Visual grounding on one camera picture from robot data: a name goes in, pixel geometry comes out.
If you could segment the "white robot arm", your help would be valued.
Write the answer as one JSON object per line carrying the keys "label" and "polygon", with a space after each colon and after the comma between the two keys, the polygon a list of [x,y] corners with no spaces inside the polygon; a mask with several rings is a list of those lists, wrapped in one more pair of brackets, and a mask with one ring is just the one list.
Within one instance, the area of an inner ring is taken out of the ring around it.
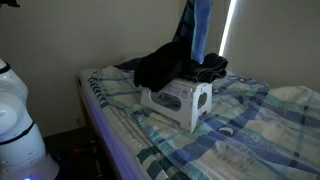
{"label": "white robot arm", "polygon": [[59,165],[27,110],[28,88],[0,59],[0,180],[55,180]]}

